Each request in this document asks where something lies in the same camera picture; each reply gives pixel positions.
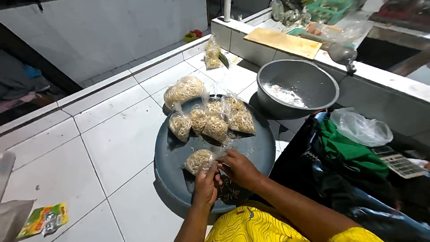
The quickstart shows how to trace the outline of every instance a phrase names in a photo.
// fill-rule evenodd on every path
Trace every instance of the white pipe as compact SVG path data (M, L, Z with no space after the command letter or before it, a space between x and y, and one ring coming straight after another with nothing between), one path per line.
M224 22L230 22L231 0L224 0Z

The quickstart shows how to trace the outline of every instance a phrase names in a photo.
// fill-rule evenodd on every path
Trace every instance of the green cloth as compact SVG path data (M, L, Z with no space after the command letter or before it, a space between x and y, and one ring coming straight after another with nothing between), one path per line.
M338 132L336 125L328 119L320 124L320 141L327 158L344 162L349 168L360 171L369 169L382 178L388 176L387 165L366 146L355 143Z

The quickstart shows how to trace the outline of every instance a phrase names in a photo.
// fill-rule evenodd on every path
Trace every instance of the wooden cutting board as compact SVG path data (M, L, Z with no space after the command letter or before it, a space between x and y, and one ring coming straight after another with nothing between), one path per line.
M319 42L264 28L256 28L243 39L308 59L314 59L321 47Z

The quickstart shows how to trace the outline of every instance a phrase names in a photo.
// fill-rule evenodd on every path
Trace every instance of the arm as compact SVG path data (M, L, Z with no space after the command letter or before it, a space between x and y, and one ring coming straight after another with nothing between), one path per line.
M246 156L237 151L227 150L227 156L220 161L224 164L218 167L231 180L272 204L310 241L327 242L349 228L360 227L346 216L264 176Z
M182 223L174 242L203 242L208 216L217 197L215 185L221 184L217 163L205 173L200 170L194 184L194 198L190 211Z

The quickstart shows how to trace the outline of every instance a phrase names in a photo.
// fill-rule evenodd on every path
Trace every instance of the yellow patterned fabric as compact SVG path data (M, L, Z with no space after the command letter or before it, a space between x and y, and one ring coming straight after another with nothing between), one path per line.
M221 216L205 242L299 242L309 241L288 224L257 208L241 206ZM363 229L351 228L335 235L334 242L382 242Z

